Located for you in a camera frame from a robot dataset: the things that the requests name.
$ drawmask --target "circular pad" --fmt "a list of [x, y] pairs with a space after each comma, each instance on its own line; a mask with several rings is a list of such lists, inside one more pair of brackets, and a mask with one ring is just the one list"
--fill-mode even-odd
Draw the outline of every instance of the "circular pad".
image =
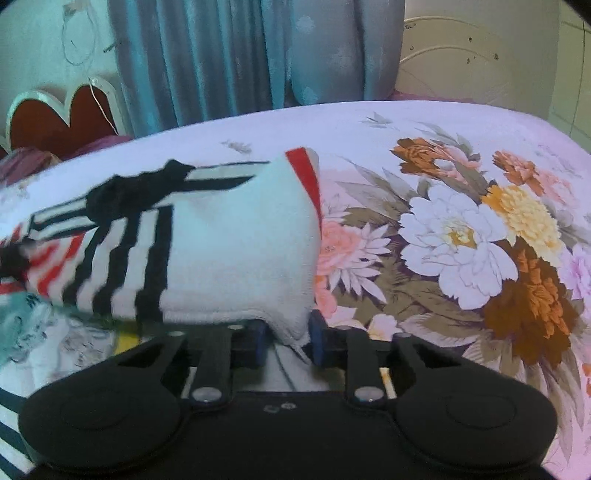
[[149, 372], [115, 368], [42, 388], [25, 402], [19, 429], [35, 462], [110, 471], [157, 450], [179, 421], [177, 399]]
[[438, 368], [398, 398], [395, 421], [428, 457], [495, 471], [541, 462], [557, 428], [540, 392], [486, 371]]

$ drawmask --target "red stripe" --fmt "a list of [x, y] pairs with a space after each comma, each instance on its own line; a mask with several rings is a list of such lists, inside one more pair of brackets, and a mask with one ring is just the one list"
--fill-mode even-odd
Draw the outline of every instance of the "red stripe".
[[70, 246], [68, 247], [68, 251], [66, 252], [64, 258], [62, 258], [61, 261], [57, 265], [52, 267], [49, 270], [49, 272], [47, 272], [45, 277], [43, 277], [41, 279], [41, 281], [39, 282], [38, 287], [37, 287], [37, 291], [39, 292], [39, 295], [43, 295], [44, 297], [47, 297], [47, 295], [48, 295], [47, 290], [49, 289], [50, 283], [53, 282], [60, 275], [66, 262], [76, 256], [76, 254], [78, 253], [78, 250], [80, 249], [80, 246], [82, 245], [83, 238], [84, 238], [83, 233], [72, 237], [72, 242], [70, 243]]
[[18, 242], [21, 238], [21, 228], [22, 228], [22, 224], [18, 225], [14, 232], [12, 233], [12, 237], [10, 239], [10, 243], [15, 243]]
[[57, 242], [52, 242], [46, 245], [40, 253], [33, 255], [29, 261], [31, 268], [42, 266], [57, 250]]
[[8, 293], [15, 293], [24, 290], [25, 287], [23, 287], [18, 282], [0, 283], [0, 295], [6, 295]]
[[308, 192], [310, 200], [312, 200], [312, 204], [314, 204], [314, 208], [318, 214], [318, 223], [320, 225], [320, 222], [322, 221], [322, 211], [320, 210], [320, 187], [318, 185], [316, 172], [314, 171], [314, 167], [312, 167], [312, 163], [308, 158], [306, 149], [296, 148], [295, 150], [286, 152], [285, 155], [290, 161], [295, 174], [300, 179], [301, 184]]

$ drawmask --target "blue curtain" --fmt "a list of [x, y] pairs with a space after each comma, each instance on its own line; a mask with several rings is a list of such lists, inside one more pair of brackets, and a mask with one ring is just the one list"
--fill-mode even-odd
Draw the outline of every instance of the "blue curtain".
[[286, 105], [383, 99], [404, 0], [109, 0], [136, 137]]

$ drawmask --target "white flower print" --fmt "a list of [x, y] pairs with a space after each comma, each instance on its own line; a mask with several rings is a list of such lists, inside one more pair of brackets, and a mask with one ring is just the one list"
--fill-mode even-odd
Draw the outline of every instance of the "white flower print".
[[482, 307], [501, 293], [502, 281], [517, 280], [513, 260], [493, 242], [507, 237], [502, 219], [488, 206], [438, 184], [429, 199], [410, 200], [398, 233], [409, 243], [401, 253], [419, 275], [439, 277], [448, 297], [463, 310]]
[[320, 208], [322, 210], [322, 218], [324, 220], [332, 220], [333, 222], [343, 223], [344, 217], [349, 214], [347, 208], [349, 205], [343, 203], [340, 195], [335, 195], [331, 199], [326, 200], [322, 198]]
[[382, 303], [387, 303], [382, 290], [371, 280], [379, 275], [379, 270], [370, 268], [376, 263], [381, 263], [379, 255], [389, 254], [386, 248], [391, 240], [382, 238], [387, 232], [388, 225], [383, 225], [371, 230], [370, 224], [366, 223], [362, 229], [356, 229], [361, 238], [355, 252], [348, 260], [339, 265], [329, 276], [330, 291], [333, 291], [339, 282], [343, 283], [347, 293], [353, 290], [358, 296], [362, 290], [373, 295]]

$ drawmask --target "tile wall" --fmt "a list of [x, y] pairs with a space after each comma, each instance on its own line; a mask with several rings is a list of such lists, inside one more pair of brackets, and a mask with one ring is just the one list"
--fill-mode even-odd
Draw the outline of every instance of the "tile wall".
[[591, 152], [591, 27], [563, 1], [548, 121]]

